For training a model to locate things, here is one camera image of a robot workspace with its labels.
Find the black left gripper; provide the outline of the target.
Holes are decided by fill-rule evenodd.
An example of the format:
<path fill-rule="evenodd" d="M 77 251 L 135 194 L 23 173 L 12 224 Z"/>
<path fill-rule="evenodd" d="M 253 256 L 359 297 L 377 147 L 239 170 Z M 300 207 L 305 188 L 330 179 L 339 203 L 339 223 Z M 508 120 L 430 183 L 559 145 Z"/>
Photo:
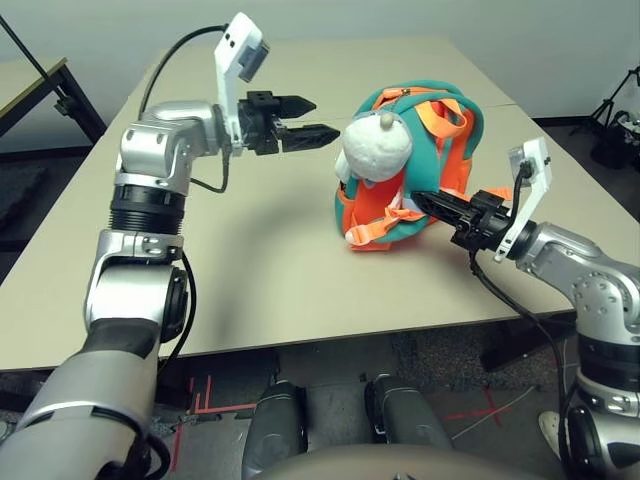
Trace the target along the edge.
<path fill-rule="evenodd" d="M 244 146 L 256 155 L 279 152 L 275 118 L 295 119 L 316 109 L 316 104 L 298 95 L 274 96 L 271 91 L 249 91 L 238 102 Z M 284 127 L 279 132 L 283 152 L 320 149 L 340 136 L 340 131 L 324 124 Z"/>

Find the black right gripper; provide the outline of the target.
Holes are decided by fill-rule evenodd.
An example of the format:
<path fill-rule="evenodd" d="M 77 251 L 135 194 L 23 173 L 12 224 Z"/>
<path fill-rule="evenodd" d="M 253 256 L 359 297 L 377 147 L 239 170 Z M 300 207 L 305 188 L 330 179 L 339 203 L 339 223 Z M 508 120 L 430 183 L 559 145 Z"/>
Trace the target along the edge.
<path fill-rule="evenodd" d="M 426 215 L 455 226 L 451 241 L 468 251 L 495 251 L 510 221 L 504 199 L 485 190 L 470 201 L 444 191 L 415 191 L 414 203 Z"/>

